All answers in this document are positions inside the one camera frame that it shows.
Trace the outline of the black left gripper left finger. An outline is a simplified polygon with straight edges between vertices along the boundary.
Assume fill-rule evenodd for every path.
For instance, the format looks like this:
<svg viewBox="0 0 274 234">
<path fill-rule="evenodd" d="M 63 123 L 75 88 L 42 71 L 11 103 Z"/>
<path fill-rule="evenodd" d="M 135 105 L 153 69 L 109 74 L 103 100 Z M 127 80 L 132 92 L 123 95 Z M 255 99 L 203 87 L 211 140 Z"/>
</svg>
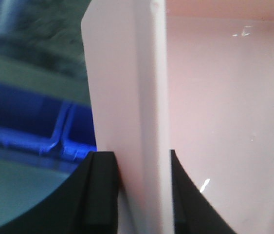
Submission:
<svg viewBox="0 0 274 234">
<path fill-rule="evenodd" d="M 0 234 L 115 234 L 119 172 L 113 152 L 89 152 L 49 196 L 0 226 Z"/>
</svg>

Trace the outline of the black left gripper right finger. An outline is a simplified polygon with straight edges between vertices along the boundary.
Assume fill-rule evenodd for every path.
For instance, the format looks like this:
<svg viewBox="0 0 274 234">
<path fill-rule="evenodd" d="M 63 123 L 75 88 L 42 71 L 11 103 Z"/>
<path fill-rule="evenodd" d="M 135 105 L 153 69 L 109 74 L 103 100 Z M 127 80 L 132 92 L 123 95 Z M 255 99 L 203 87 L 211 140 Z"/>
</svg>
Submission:
<svg viewBox="0 0 274 234">
<path fill-rule="evenodd" d="M 185 172 L 175 150 L 170 155 L 175 233 L 234 234 Z"/>
</svg>

